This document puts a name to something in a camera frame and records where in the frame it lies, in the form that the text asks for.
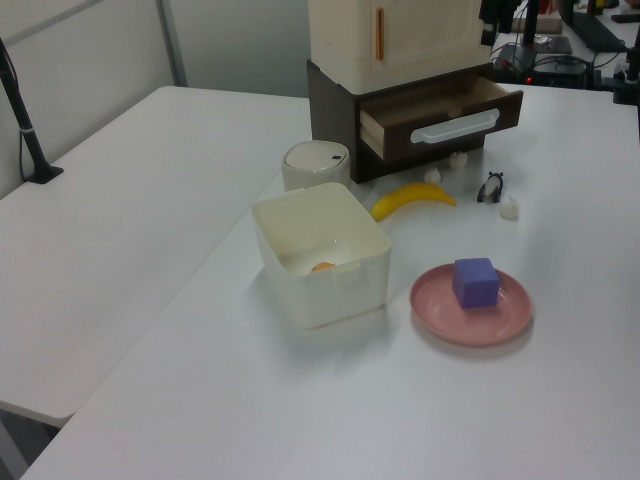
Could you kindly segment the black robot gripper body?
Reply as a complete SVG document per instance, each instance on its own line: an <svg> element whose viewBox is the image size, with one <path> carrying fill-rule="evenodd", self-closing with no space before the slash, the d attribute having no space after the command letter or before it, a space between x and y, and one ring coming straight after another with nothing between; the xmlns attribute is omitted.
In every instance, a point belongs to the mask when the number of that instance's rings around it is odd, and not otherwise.
<svg viewBox="0 0 640 480"><path fill-rule="evenodd" d="M484 23L499 23L499 16L504 10L516 10L513 0L482 0L480 19Z"/></svg>

